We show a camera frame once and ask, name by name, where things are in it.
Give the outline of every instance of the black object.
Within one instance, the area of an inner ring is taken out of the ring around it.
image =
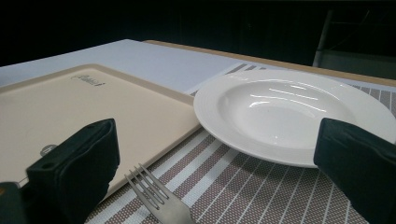
[[[21,189],[0,184],[0,223],[84,223],[119,164],[115,120],[87,125],[27,168]]]
[[[320,123],[314,164],[370,223],[396,223],[396,146],[335,119]]]

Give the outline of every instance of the placemat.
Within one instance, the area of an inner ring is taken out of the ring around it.
[[[220,75],[250,69],[266,68],[239,63]],[[396,116],[392,88],[344,81]],[[191,208],[199,223],[367,223],[320,170],[250,157],[203,128],[148,169]],[[129,185],[99,204],[86,222],[158,223]]]

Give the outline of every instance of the tray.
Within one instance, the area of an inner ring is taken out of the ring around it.
[[[135,165],[151,165],[200,127],[192,104],[192,96],[99,64],[0,88],[0,181],[23,186],[25,169],[44,147],[113,118],[120,166],[108,196],[126,183],[124,175]]]

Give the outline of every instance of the dark background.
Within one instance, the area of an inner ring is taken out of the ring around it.
[[[394,1],[18,3],[2,8],[0,66],[122,39],[312,65],[329,10],[325,49],[396,57],[395,8]]]

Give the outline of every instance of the silver fork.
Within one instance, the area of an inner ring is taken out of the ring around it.
[[[136,171],[141,176],[142,181],[146,183],[145,185],[130,170],[132,176],[143,189],[143,191],[141,191],[127,175],[125,175],[125,178],[128,180],[137,197],[147,207],[151,214],[154,215],[162,224],[195,223],[191,217],[190,208],[184,204],[175,194],[173,194],[166,186],[164,186],[144,166],[142,166],[142,164],[139,163],[139,165],[152,181],[150,182],[142,174],[142,172],[135,167]]]

